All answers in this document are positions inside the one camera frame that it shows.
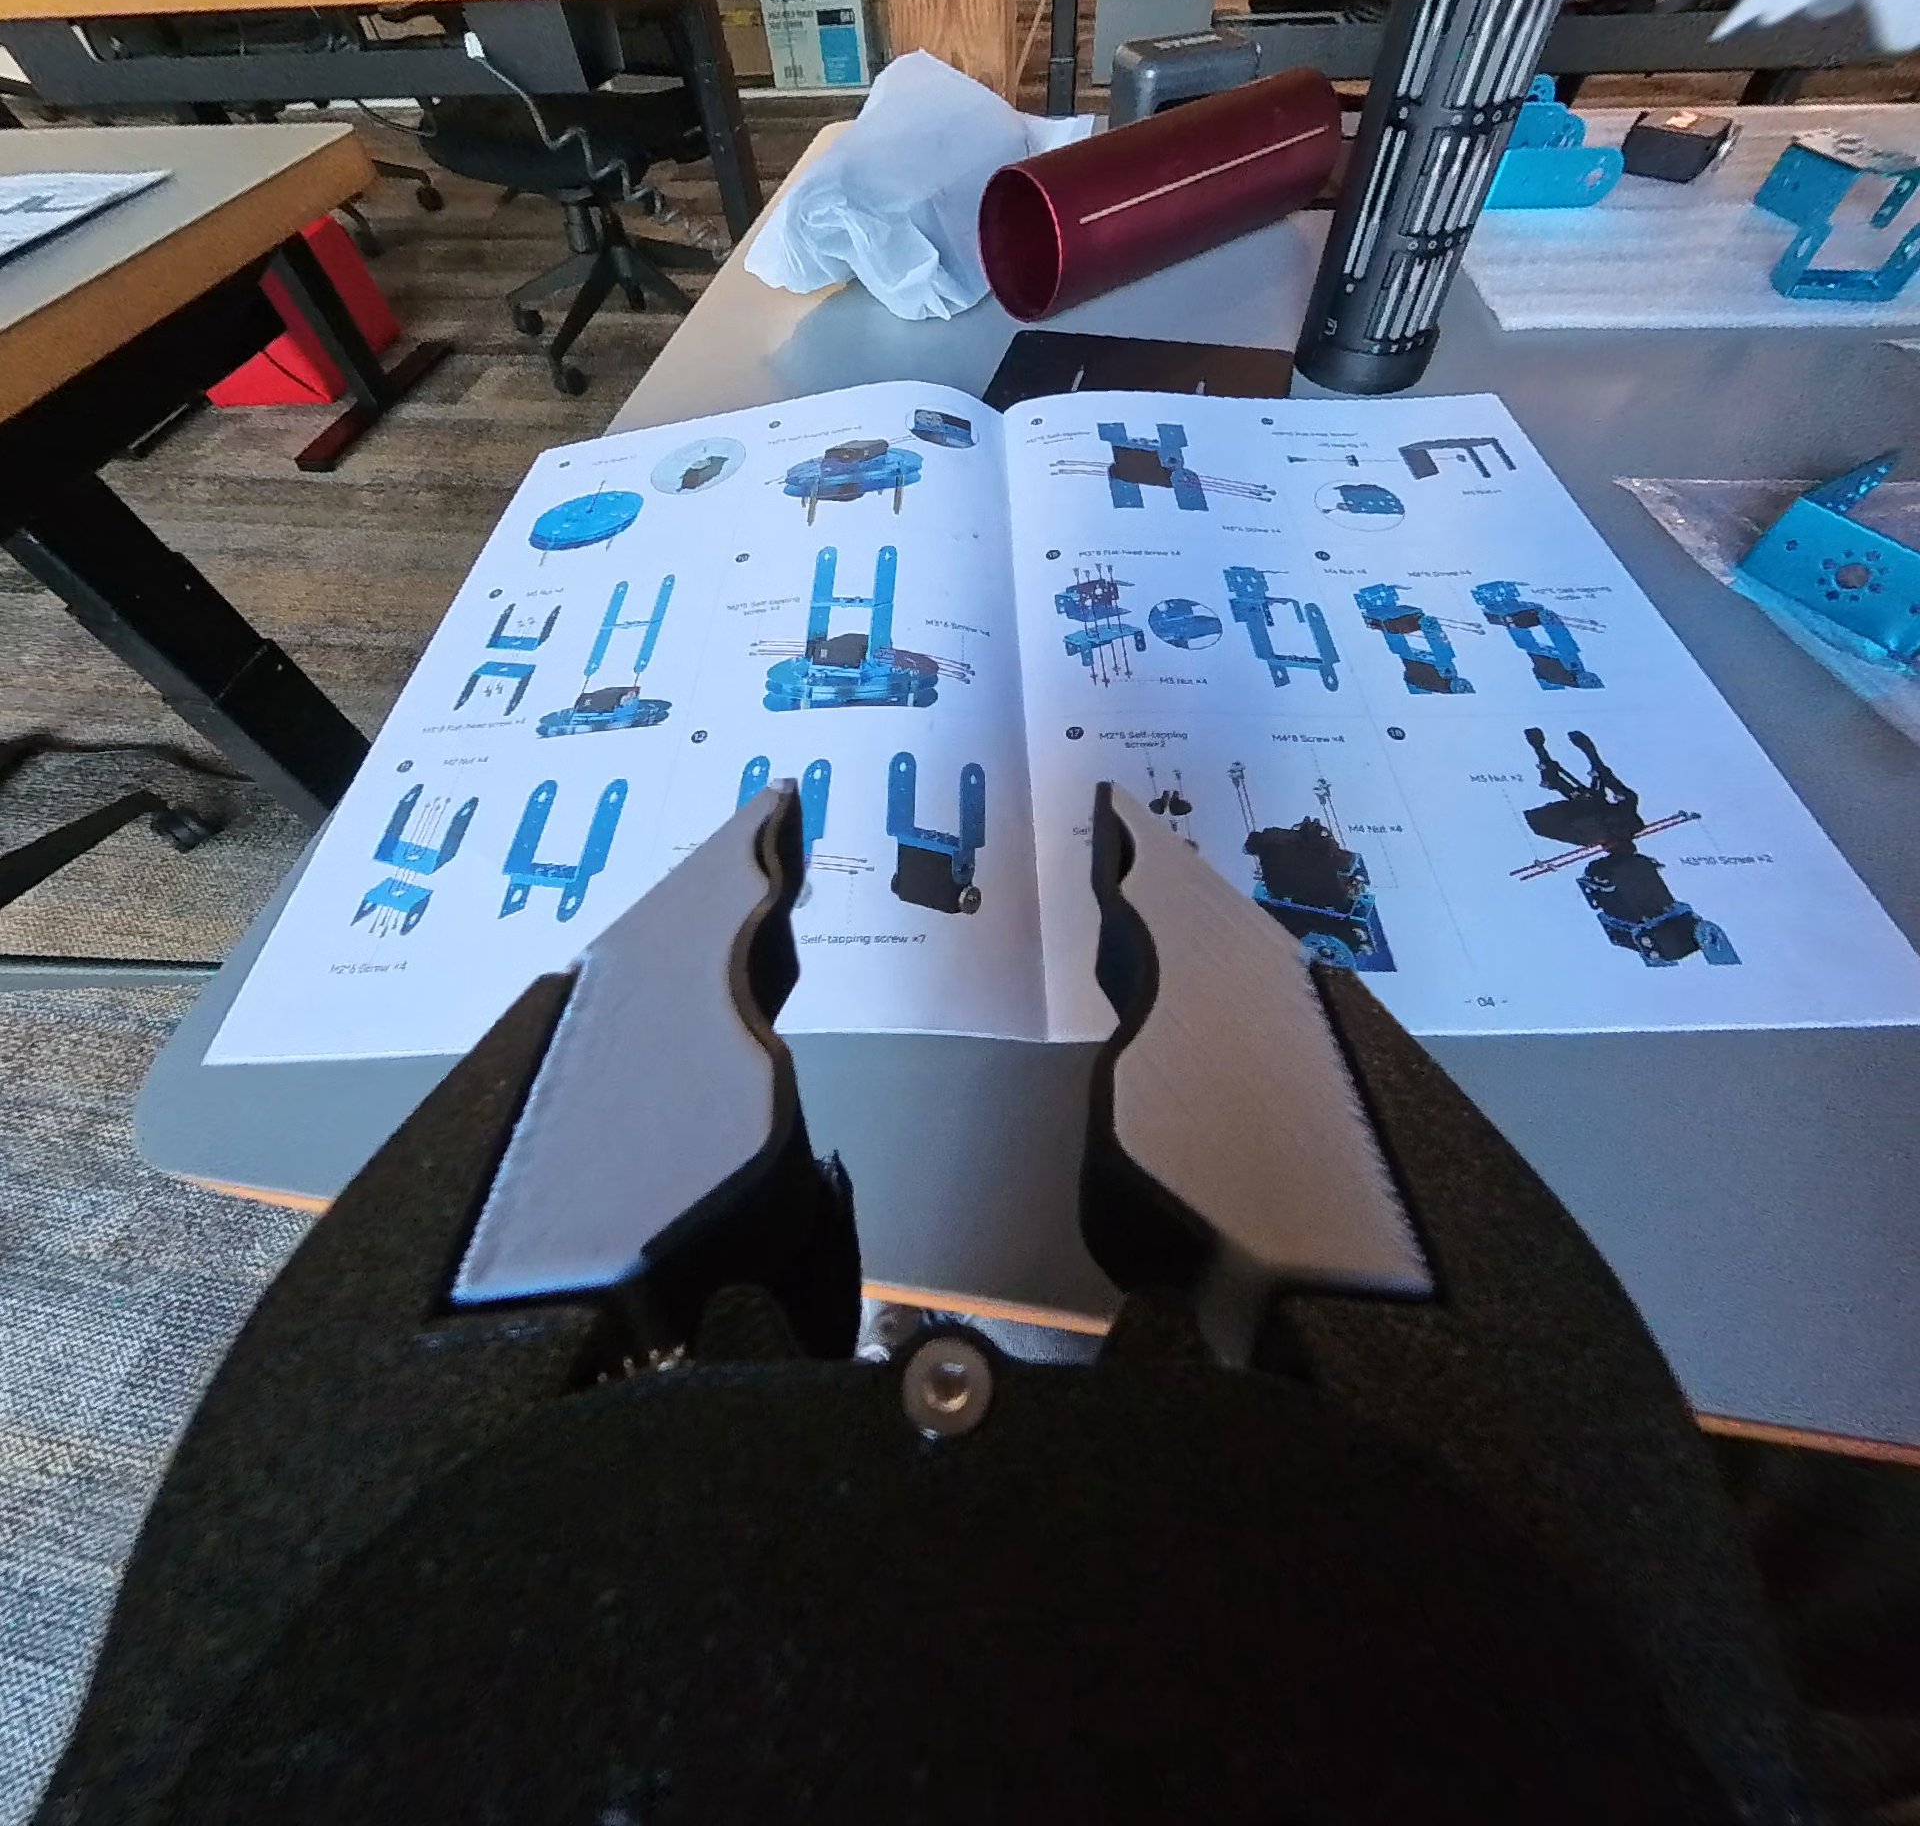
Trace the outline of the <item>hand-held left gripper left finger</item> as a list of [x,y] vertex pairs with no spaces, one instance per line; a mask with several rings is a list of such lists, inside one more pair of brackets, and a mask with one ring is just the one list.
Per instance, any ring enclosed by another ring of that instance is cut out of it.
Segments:
[[799,985],[802,882],[803,810],[777,782],[579,958],[451,1302],[627,1282],[782,1152],[799,1131],[777,1023]]

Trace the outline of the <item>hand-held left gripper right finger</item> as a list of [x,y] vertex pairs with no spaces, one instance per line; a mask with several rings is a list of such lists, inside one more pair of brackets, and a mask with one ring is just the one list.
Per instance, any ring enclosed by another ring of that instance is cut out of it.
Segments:
[[1125,1290],[1187,1296],[1249,1364],[1277,1290],[1427,1299],[1424,1250],[1310,966],[1125,789],[1092,821],[1097,985],[1081,1228]]

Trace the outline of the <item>grey desk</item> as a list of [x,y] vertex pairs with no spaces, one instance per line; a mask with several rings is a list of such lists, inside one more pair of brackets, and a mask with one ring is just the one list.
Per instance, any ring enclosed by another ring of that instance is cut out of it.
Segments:
[[[1680,556],[1620,485],[1800,479],[1917,444],[1917,359],[1869,330],[1503,330],[1452,294],[1427,390],[1497,392],[1903,934],[1917,748]],[[141,1157],[320,1216],[443,1058],[207,1069],[283,889],[137,1106]],[[1696,1410],[1751,1438],[1917,1447],[1917,1033],[1427,1037],[1632,1295]],[[1095,1330],[1074,1216],[1088,1054],[957,1037],[799,1044],[868,1296]]]

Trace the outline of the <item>neighbouring desk with black legs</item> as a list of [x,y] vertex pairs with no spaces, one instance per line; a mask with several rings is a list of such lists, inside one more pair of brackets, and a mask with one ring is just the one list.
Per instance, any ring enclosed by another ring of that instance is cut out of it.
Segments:
[[302,239],[374,183],[374,159],[351,125],[14,129],[3,170],[168,173],[3,266],[3,549],[213,748],[321,823],[371,744],[99,472],[279,337],[265,280],[347,377],[347,413],[302,472],[334,468],[451,352],[426,342],[386,369]]

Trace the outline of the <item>black servo motor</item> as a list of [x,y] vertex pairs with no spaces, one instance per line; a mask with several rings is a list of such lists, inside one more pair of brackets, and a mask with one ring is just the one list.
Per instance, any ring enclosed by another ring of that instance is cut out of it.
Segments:
[[1693,183],[1741,139],[1741,121],[1699,108],[1645,110],[1621,135],[1621,173],[1638,180]]

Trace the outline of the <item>white foam sheet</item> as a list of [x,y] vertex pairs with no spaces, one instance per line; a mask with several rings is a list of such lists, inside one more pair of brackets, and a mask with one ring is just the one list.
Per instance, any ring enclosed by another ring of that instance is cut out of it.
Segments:
[[1463,261],[1500,327],[1917,327],[1917,280],[1890,303],[1775,291],[1792,224],[1755,206],[1789,139],[1847,129],[1917,151],[1917,108],[1744,108],[1727,159],[1693,183],[1621,177],[1596,206],[1483,211]]

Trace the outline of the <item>black slotted tube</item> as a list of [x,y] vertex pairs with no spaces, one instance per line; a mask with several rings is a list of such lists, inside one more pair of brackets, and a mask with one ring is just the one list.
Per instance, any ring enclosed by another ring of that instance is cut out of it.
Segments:
[[1566,0],[1393,0],[1298,375],[1410,390]]

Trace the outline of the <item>open instruction booklet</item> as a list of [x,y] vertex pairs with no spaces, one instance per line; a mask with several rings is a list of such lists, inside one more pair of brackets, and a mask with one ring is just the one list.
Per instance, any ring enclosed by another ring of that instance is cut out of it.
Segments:
[[782,779],[791,1028],[1104,1034],[1101,782],[1415,1034],[1917,1023],[1497,399],[871,384],[543,454],[210,1061],[459,1054]]

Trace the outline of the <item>clear plastic bag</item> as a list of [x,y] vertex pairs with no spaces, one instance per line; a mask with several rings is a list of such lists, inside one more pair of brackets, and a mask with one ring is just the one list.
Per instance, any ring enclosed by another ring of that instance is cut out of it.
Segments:
[[1917,741],[1914,666],[1896,662],[1844,625],[1820,624],[1806,604],[1771,593],[1741,573],[1748,549],[1810,490],[1810,483],[1620,479],[1620,485],[1642,503],[1699,566],[1763,609],[1810,659],[1821,662],[1909,741]]

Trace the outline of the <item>grey chair base leg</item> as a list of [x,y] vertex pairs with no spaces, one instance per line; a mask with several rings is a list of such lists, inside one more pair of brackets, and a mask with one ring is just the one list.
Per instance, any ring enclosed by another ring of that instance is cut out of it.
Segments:
[[[3,741],[3,783],[8,783],[32,759],[42,756],[144,756],[172,763],[187,776],[218,783],[249,783],[245,776],[228,773],[216,762],[190,756],[175,744],[158,741],[108,741],[85,744],[58,740],[52,734],[25,734]],[[223,830],[223,821],[204,818],[183,806],[169,806],[163,794],[144,786],[118,800],[94,810],[61,830],[41,834],[24,849],[3,855],[3,907],[24,899],[32,889],[52,880],[58,871],[94,851],[111,834],[131,827],[137,818],[149,818],[149,830],[168,838],[182,855],[204,847]]]

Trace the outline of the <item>dark grey device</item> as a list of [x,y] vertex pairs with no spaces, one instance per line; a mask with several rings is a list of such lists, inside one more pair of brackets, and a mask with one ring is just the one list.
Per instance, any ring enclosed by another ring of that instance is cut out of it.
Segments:
[[1139,125],[1262,77],[1262,42],[1242,28],[1121,42],[1112,63],[1109,129]]

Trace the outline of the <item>red metal tube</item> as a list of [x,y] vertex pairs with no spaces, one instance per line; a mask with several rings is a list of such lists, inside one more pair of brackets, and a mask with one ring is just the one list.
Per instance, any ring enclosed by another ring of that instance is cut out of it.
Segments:
[[1338,153],[1332,79],[1291,67],[998,170],[982,266],[1033,324],[1310,206]]

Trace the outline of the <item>black flat plate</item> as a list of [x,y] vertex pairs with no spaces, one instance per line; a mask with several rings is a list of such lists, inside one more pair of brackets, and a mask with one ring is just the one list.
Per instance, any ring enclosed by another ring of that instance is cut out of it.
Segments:
[[1016,403],[1081,392],[1169,392],[1184,399],[1286,399],[1294,355],[1274,346],[1218,346],[1135,337],[1022,330],[985,390],[985,403]]

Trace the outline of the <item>red box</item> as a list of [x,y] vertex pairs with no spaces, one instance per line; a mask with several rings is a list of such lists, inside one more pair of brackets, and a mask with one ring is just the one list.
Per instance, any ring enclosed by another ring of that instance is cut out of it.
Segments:
[[[396,346],[402,324],[362,252],[352,245],[351,231],[335,217],[326,217],[304,225],[302,237],[374,352]],[[216,407],[321,407],[341,401],[347,394],[347,380],[326,352],[326,345],[295,297],[285,291],[285,282],[279,277],[262,277],[262,291],[276,304],[285,332],[245,366],[207,390],[207,401]]]

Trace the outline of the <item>black office chair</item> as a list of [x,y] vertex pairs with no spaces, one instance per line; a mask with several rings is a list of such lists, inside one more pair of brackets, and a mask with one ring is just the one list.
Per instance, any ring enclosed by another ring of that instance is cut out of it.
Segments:
[[534,304],[567,287],[577,294],[562,330],[545,351],[551,377],[565,399],[588,390],[588,375],[567,362],[567,351],[612,291],[623,291],[639,311],[648,297],[672,311],[689,311],[691,303],[670,268],[703,273],[719,268],[703,248],[631,239],[616,208],[623,199],[641,196],[651,163],[705,159],[701,115],[684,89],[551,94],[534,101],[520,97],[428,100],[423,146],[447,173],[551,199],[565,208],[571,261],[509,297],[517,330],[538,337],[545,322]]

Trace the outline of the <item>crumpled white tissue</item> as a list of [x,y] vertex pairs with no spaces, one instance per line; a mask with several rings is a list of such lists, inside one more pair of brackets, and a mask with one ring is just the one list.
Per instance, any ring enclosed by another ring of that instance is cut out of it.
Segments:
[[990,291],[978,253],[988,180],[1092,132],[1092,115],[1026,115],[947,63],[905,55],[779,200],[747,272],[791,294],[857,280],[905,322],[954,318]]

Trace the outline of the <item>printed paper sheet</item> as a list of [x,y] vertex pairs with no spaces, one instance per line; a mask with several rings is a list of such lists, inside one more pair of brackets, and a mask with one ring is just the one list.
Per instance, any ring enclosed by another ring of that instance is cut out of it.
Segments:
[[0,261],[8,263],[85,220],[121,206],[172,175],[168,170],[137,170],[137,173],[6,173],[0,177],[3,189],[3,248]]

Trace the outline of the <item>blue bracket with round holes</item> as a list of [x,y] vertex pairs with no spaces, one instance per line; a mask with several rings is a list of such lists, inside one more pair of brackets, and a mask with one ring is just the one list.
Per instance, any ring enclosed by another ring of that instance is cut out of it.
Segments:
[[1888,451],[1803,494],[1748,549],[1738,578],[1897,668],[1917,659],[1917,549],[1852,510],[1897,462]]

